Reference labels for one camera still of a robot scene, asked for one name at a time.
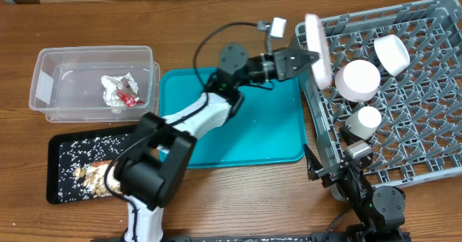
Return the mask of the red snack wrapper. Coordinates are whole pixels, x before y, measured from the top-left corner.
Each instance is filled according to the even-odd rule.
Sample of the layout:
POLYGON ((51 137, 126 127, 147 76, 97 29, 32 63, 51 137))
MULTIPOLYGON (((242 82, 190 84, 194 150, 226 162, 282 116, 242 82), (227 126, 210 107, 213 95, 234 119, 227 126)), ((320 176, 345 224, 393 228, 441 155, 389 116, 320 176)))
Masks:
POLYGON ((130 84, 124 85, 122 88, 116 90, 117 96, 123 101, 127 107, 134 107, 135 105, 142 105, 145 102, 139 97, 137 92, 130 84))

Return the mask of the white bowl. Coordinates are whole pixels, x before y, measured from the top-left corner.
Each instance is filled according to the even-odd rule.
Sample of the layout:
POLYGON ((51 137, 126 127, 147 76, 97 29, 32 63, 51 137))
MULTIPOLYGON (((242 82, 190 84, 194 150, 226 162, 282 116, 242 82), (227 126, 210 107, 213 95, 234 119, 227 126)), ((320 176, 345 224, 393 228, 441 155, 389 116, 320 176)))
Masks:
POLYGON ((375 39, 373 45, 381 65, 390 75, 396 76, 410 65, 409 52, 398 36, 375 39))

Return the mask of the white cup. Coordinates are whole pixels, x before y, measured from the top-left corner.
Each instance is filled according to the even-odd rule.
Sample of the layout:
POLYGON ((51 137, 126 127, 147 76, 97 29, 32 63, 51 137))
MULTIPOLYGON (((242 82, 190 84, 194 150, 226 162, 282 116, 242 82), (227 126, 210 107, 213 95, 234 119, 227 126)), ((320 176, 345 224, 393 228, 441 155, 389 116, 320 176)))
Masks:
POLYGON ((353 113, 345 125, 350 126, 349 130, 361 139, 369 139, 377 130, 382 121, 380 111, 371 106, 365 106, 353 113))

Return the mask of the white tissue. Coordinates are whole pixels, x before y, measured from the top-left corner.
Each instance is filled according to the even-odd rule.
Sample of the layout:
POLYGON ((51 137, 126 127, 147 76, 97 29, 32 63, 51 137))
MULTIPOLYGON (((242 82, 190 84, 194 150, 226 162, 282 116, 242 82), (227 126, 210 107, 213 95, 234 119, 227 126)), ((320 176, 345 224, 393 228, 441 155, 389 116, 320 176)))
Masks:
POLYGON ((101 83, 104 87, 103 100, 107 106, 111 107, 111 111, 115 114, 121 113, 125 108, 130 108, 127 107, 117 96, 116 90, 118 88, 122 88, 124 85, 130 84, 137 94, 139 91, 138 85, 130 73, 119 77, 104 75, 101 77, 101 83))

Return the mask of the white plate with food scraps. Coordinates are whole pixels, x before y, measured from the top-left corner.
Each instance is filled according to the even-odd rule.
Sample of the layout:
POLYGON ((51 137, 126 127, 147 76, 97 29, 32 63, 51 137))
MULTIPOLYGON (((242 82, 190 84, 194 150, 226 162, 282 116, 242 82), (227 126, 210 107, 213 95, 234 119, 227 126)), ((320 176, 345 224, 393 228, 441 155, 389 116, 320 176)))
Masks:
POLYGON ((319 90, 331 86, 332 73, 330 53, 324 27, 315 14, 305 15, 305 37, 309 51, 319 54, 319 58, 312 64, 312 73, 319 90))

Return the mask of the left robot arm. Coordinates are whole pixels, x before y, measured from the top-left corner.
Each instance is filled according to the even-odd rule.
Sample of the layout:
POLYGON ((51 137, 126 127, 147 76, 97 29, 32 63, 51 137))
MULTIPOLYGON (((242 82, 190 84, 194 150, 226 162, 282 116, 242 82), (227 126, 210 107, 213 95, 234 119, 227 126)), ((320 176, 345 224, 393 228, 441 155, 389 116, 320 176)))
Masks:
POLYGON ((230 43, 221 50, 219 66, 197 101, 168 116, 143 115, 131 145, 107 169, 119 181, 119 198, 128 205, 122 241, 163 239, 163 209, 176 194, 197 141, 237 114, 244 101, 240 87, 293 79, 322 58, 320 51, 299 47, 251 58, 242 45, 230 43))

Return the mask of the pink bowl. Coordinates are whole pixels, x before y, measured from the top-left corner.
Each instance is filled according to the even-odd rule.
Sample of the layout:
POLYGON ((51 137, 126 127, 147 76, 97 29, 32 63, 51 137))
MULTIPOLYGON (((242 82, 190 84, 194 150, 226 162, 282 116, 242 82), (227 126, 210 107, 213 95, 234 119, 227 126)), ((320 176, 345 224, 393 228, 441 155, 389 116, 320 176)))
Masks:
POLYGON ((343 66, 335 76, 335 87, 339 94, 352 102, 371 100, 380 85, 378 68, 366 60, 355 60, 343 66))

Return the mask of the black plastic tray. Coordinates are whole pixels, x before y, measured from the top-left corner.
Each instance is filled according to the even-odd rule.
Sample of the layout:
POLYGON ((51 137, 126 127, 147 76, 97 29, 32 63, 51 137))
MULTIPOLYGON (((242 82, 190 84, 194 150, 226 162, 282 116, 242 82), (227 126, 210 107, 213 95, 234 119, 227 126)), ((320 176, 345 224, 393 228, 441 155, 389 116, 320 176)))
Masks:
POLYGON ((113 160, 130 144, 134 125, 59 134, 48 143, 46 199, 50 204, 80 202, 72 173, 77 166, 113 160))

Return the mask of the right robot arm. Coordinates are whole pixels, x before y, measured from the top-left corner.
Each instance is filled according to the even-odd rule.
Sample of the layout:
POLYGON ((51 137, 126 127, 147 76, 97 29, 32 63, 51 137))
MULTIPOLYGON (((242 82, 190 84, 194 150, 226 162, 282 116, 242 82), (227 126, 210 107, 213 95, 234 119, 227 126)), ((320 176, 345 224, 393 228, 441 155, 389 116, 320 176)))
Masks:
POLYGON ((345 126, 340 133, 347 147, 341 161, 332 166, 323 166, 306 144, 302 146, 308 179, 322 180, 325 188, 336 186, 349 202, 349 207, 329 224, 319 241, 410 241, 410 235, 401 231, 405 223, 405 193, 395 186, 373 187, 364 175, 364 169, 372 162, 370 142, 345 126), (350 210, 359 223, 332 234, 331 229, 350 210))

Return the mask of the orange carrot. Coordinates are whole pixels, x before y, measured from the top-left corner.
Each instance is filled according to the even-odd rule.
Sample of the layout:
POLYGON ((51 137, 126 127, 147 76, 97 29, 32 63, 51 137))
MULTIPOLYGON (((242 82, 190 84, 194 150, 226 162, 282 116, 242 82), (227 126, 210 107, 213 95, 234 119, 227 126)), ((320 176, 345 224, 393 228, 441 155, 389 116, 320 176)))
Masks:
POLYGON ((100 167, 101 165, 109 165, 111 162, 112 160, 103 160, 99 162, 93 162, 91 163, 91 166, 97 168, 97 167, 100 167))

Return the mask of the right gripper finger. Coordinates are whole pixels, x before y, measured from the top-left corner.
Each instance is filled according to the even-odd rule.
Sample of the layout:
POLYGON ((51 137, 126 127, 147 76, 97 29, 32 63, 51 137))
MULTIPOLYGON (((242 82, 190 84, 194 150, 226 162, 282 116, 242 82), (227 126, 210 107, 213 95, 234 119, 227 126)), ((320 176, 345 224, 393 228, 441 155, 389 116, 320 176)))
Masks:
POLYGON ((308 147, 307 144, 303 145, 303 151, 305 153, 305 159, 307 164, 308 179, 311 181, 322 178, 323 166, 317 159, 313 151, 308 147))
POLYGON ((345 143, 348 146, 363 140, 361 137, 357 136, 356 134, 353 134, 348 126, 342 126, 339 129, 339 132, 341 138, 345 141, 345 143))

